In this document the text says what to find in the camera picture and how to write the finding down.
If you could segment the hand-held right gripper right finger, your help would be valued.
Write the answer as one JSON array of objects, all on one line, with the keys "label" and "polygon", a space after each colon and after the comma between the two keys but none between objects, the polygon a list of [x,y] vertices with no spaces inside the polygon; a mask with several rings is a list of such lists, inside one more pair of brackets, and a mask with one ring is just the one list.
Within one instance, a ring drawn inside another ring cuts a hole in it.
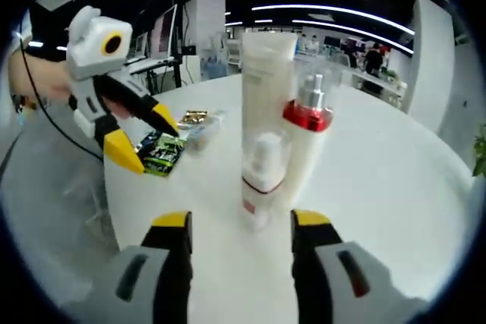
[{"label": "hand-held right gripper right finger", "polygon": [[345,242],[325,215],[290,213],[300,323],[392,323],[403,303],[383,263]]}]

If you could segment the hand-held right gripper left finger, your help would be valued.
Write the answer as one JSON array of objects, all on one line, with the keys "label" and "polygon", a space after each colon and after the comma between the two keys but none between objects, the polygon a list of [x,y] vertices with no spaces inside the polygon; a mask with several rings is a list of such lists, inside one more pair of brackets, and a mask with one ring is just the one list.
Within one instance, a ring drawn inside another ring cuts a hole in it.
[{"label": "hand-held right gripper left finger", "polygon": [[90,321],[187,323],[191,254],[191,212],[155,218],[142,243],[120,251],[93,283]]}]

